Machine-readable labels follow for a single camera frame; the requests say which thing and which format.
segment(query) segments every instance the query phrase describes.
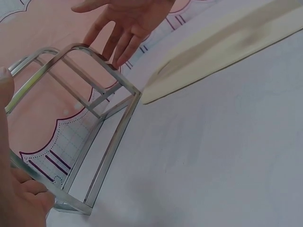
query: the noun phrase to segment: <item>hand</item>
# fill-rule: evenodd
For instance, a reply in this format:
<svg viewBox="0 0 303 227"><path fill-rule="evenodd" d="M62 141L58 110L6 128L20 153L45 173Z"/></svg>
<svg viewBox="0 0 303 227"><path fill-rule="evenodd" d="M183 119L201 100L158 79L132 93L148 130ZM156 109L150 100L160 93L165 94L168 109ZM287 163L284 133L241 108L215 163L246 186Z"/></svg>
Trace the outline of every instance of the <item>hand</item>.
<svg viewBox="0 0 303 227"><path fill-rule="evenodd" d="M54 196L22 170L10 168L5 106L13 94L11 73L0 68L0 226L45 227Z"/></svg>
<svg viewBox="0 0 303 227"><path fill-rule="evenodd" d="M85 0L72 7L72 10L83 13L107 5L83 42L91 45L103 27L114 21L116 25L102 54L109 60L116 48L113 65L118 68L131 58L141 42L165 19L174 2L175 0Z"/></svg>

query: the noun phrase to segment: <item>pink fabric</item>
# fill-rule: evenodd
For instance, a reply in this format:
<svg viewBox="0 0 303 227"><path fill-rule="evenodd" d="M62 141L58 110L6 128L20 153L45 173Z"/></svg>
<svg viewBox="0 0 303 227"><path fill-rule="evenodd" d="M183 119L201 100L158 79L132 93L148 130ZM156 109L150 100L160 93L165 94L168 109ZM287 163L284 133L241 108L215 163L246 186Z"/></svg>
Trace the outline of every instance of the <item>pink fabric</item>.
<svg viewBox="0 0 303 227"><path fill-rule="evenodd" d="M15 14L7 23L0 24L0 65L9 67L23 56L39 48L53 46L62 49L71 43L81 42L90 25L102 9L86 14L76 14L70 10L81 0L32 0L26 12ZM172 11L176 12L187 5L189 0L178 0ZM102 51L114 26L110 23L101 32L93 47ZM83 53L70 56L88 73L94 75L104 87L111 86L115 80L98 64ZM37 71L34 63L16 80L18 90L27 79ZM73 85L87 99L91 94L88 86L62 63L54 68L59 76ZM49 75L45 76L22 100L9 116L10 146L19 153L41 149L51 138L56 120L79 112L77 101L71 97Z"/></svg>

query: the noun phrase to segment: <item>metal rack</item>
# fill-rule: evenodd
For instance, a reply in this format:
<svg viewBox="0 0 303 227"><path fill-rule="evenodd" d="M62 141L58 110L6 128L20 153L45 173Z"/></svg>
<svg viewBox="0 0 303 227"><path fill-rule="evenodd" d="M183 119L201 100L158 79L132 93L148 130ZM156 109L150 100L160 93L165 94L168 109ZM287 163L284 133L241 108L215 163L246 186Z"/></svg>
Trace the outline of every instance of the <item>metal rack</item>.
<svg viewBox="0 0 303 227"><path fill-rule="evenodd" d="M117 83L106 90L103 88L98 82L96 82L90 75L88 75L82 68L80 68L71 58L67 56L67 54L71 51L82 51L92 57L96 62L98 62L107 72L113 76ZM54 57L49 62L44 62L40 58L42 54L52 54ZM68 85L62 78L56 76L51 68L58 63L59 61L63 61L68 67L70 67L74 72L76 72L80 77L82 77L88 84L92 86L95 90L97 90L101 96L98 97L91 104L86 101L84 97L82 97L73 87ZM118 148L118 145L122 139L122 136L127 128L127 125L133 115L133 112L138 104L138 101L141 97L141 92L135 88L121 73L113 67L106 59L99 53L97 53L92 48L83 45L83 44L71 44L64 48L62 51L59 51L52 47L47 47L36 51L34 54L29 55L11 67L9 70L11 71L13 77L16 77L22 70L24 70L29 64L32 62L38 63L41 68L15 93L11 102L5 108L7 115L9 115L17 104L21 101L21 99L28 93L28 91L46 74L51 75L60 85L62 85L74 98L76 98L85 108L87 108L93 115L98 118L97 124L94 126L92 132L90 133L78 159L73 165L71 171L69 172L65 183L61 188L56 187L52 182L50 182L46 177L38 174L35 170L33 170L30 166L23 162L21 158L19 158L12 150L10 151L10 160L12 165L17 168L23 169L26 171L34 180L37 180L43 183L50 192L52 192L56 196L56 204L54 206L55 209L62 212L68 213L77 213L90 215L94 206L94 203L97 199L98 193L102 186L102 183L105 179L106 173L109 169L110 163L115 155L115 152ZM94 108L97 107L101 102L105 101L110 95L115 93L121 87L125 87L131 95L112 107L105 113L99 115L94 111ZM72 186L72 183L83 163L83 160L86 154L89 151L89 148L94 141L97 133L101 129L103 122L116 114L120 110L126 108L116 131L111 138L111 141L105 151L105 154L100 161L98 169L94 175L94 178L90 184L89 190L87 191L86 197L84 201L80 201L71 195L69 195L69 190Z"/></svg>

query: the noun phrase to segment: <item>patterned fabric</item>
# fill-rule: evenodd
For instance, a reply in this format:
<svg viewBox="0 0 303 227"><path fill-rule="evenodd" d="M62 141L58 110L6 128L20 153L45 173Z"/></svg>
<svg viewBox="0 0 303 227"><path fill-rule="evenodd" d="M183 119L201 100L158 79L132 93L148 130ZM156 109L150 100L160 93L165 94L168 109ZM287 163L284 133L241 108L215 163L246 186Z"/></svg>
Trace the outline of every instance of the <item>patterned fabric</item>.
<svg viewBox="0 0 303 227"><path fill-rule="evenodd" d="M0 0L0 22L9 21L17 12L26 11L30 1ZM142 43L133 57L121 67L121 72L127 76L136 62L161 39L219 1L221 0L189 0L184 8L170 13ZM90 100L93 101L98 96L98 92L92 89ZM107 104L108 102L100 104L98 110L102 112ZM31 153L19 154L28 165L57 186L61 186L96 122L95 116L88 110L82 109L74 116L58 119L53 136L43 148Z"/></svg>

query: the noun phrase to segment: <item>white grid pattern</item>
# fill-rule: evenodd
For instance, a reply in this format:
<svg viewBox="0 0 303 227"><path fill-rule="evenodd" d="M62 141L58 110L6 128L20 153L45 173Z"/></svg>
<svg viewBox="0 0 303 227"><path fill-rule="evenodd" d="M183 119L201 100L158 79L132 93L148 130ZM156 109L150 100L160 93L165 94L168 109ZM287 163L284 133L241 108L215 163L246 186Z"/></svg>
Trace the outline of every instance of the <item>white grid pattern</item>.
<svg viewBox="0 0 303 227"><path fill-rule="evenodd" d="M0 0L1 2L15 2L17 0ZM157 42L169 35L174 29L178 29L184 23L194 18L199 13L207 10L221 0L191 0L186 8L180 12L168 15L150 37L144 41L138 51L133 55L127 64L123 65L121 72L127 75L132 66L142 57L144 52L147 52ZM93 90L91 101L98 98L100 94ZM108 102L105 101L96 107L97 113L102 113ZM97 118L88 110L83 110L76 116L58 120L57 127L54 132L54 137L47 144L47 146L39 152L32 154L21 153L23 160L30 166L38 169L41 174L45 174L57 186L61 186L66 179L66 173L76 161L90 131L96 124Z"/></svg>

